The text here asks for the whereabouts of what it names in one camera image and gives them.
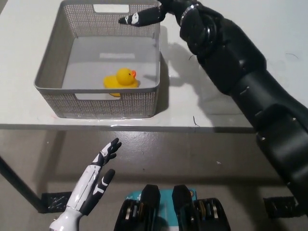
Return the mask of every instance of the duck's orange beak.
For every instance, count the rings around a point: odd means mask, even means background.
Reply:
[[[133,74],[133,77],[136,77],[136,71],[131,71],[131,73]]]

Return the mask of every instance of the concrete floor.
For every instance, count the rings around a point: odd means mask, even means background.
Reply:
[[[125,196],[145,184],[185,183],[198,198],[217,197],[233,231],[293,231],[308,219],[267,219],[263,197],[290,195],[254,142],[253,134],[0,130],[0,156],[37,193],[73,189],[84,168],[109,141],[123,146],[107,168],[116,175],[81,220],[81,231],[112,231]],[[0,230],[48,230],[57,214],[38,214],[0,177]]]

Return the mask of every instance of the white surface inside basket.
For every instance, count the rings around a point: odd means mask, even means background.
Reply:
[[[123,67],[137,72],[140,89],[154,88],[159,82],[157,61],[152,38],[80,37],[74,40],[62,89],[105,89],[104,77],[115,75]],[[118,99],[108,93],[76,96],[81,100]]]

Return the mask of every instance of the yellow rubber duck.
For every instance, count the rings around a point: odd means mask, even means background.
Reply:
[[[104,78],[104,86],[108,89],[121,88],[137,88],[138,81],[135,79],[136,71],[128,68],[121,68],[115,76],[106,76]],[[120,93],[110,93],[113,96],[120,97]]]

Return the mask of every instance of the robotic arm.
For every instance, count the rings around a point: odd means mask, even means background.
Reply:
[[[97,183],[102,167],[109,160],[116,157],[115,152],[121,145],[122,143],[116,138],[107,144],[97,154],[93,162],[87,166],[67,202],[65,211],[49,226],[50,231],[79,230],[81,217],[89,215],[115,175],[115,171],[110,169],[106,172],[102,180]]]
[[[175,15],[180,37],[218,90],[239,106],[258,146],[308,215],[308,109],[267,71],[264,55],[233,21],[195,0],[160,2],[119,23],[147,26]]]

